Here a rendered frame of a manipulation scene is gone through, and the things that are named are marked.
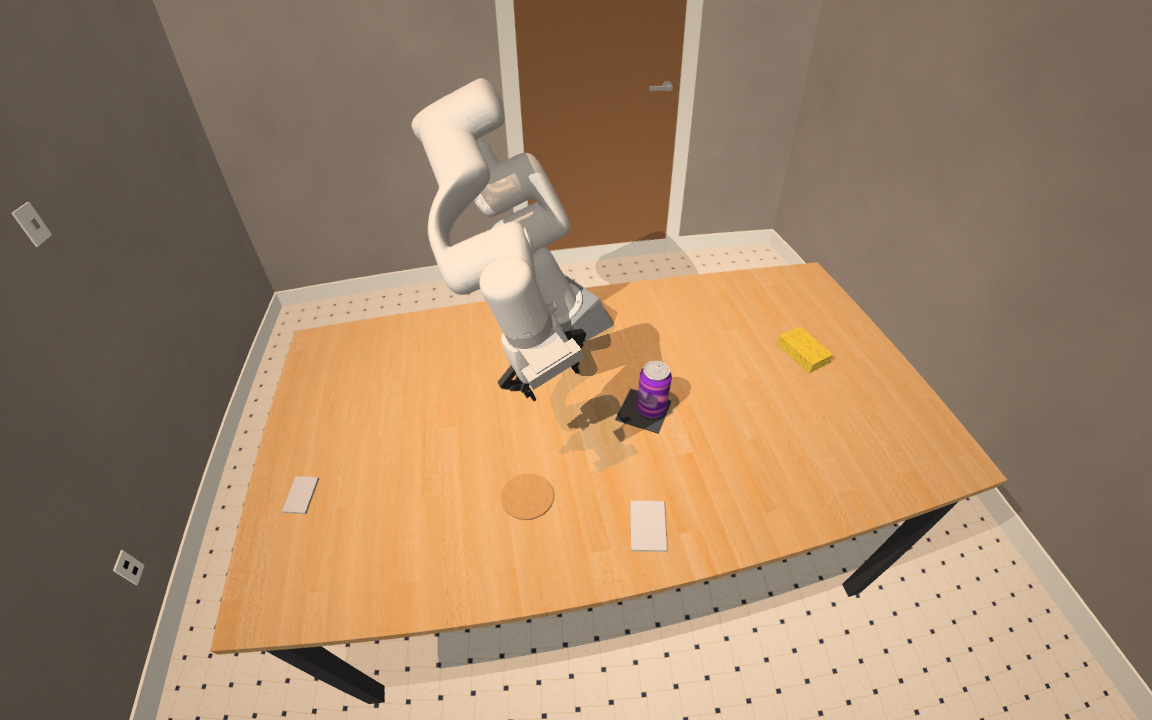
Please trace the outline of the yellow sponge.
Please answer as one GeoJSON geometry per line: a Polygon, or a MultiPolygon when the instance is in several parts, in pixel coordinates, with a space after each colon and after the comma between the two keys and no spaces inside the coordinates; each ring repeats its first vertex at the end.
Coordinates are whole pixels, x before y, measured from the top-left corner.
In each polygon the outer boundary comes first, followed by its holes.
{"type": "Polygon", "coordinates": [[[812,338],[812,334],[808,334],[801,327],[780,334],[776,344],[799,366],[803,366],[806,373],[826,366],[833,356],[826,347],[812,338]]]}

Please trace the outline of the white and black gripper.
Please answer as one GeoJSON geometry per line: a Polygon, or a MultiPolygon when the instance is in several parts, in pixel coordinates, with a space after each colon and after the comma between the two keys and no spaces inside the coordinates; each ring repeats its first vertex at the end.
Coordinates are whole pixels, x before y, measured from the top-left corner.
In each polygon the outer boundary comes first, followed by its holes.
{"type": "MultiPolygon", "coordinates": [[[[556,331],[558,336],[561,338],[561,340],[564,343],[567,341],[573,340],[577,344],[579,344],[579,348],[582,348],[582,341],[584,341],[586,338],[585,331],[577,329],[577,331],[564,332],[561,328],[561,324],[558,323],[556,316],[552,314],[552,319],[553,319],[552,328],[556,331]]],[[[521,372],[522,369],[529,366],[529,363],[526,363],[524,355],[520,353],[518,348],[509,344],[509,342],[506,340],[505,334],[502,334],[502,344],[505,348],[506,357],[509,361],[509,367],[506,370],[506,373],[502,377],[500,377],[498,386],[500,387],[500,389],[521,391],[522,393],[524,393],[526,397],[532,397],[532,402],[535,402],[536,401],[535,393],[532,393],[532,389],[529,387],[529,382],[526,382],[524,373],[521,372]],[[511,381],[513,378],[515,378],[515,381],[511,381]]],[[[579,374],[579,363],[573,364],[571,367],[573,372],[579,374]]]]}

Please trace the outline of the purple drink can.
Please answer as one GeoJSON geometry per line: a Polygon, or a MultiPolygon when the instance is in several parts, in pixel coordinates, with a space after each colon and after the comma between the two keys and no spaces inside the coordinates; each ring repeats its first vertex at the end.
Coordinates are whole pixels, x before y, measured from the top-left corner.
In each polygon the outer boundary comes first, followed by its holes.
{"type": "Polygon", "coordinates": [[[650,361],[641,370],[637,387],[637,414],[646,418],[658,418],[666,414],[672,374],[669,366],[660,361],[650,361]]]}

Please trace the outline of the dark grey square slate coaster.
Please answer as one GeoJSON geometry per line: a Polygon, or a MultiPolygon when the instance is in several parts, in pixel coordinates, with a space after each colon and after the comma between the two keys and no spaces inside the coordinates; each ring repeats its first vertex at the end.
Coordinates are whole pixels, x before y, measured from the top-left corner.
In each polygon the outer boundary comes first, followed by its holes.
{"type": "MultiPolygon", "coordinates": [[[[666,414],[669,409],[670,400],[668,400],[666,414]]],[[[626,396],[626,402],[620,407],[620,414],[617,414],[614,420],[622,420],[632,427],[650,430],[650,432],[659,433],[660,427],[662,427],[664,419],[666,419],[666,414],[658,416],[658,418],[646,418],[641,414],[637,414],[637,389],[628,389],[628,395],[626,396]]]]}

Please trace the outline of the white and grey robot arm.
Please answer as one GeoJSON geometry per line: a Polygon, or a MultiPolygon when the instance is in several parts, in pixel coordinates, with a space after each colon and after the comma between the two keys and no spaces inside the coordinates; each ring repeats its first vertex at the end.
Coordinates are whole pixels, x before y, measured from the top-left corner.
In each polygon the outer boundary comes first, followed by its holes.
{"type": "Polygon", "coordinates": [[[524,354],[529,366],[521,372],[536,389],[584,359],[579,344],[564,343],[552,328],[552,314],[559,324],[570,323],[582,306],[579,287],[568,283],[547,249],[570,232],[570,218],[535,156],[521,152],[498,161],[480,138],[506,120],[497,88],[486,82],[458,88],[412,120],[439,184],[429,241],[450,291],[483,291],[506,340],[524,354]],[[484,215],[497,217],[529,199],[536,202],[492,232],[450,247],[452,225],[472,200],[484,215]]]}

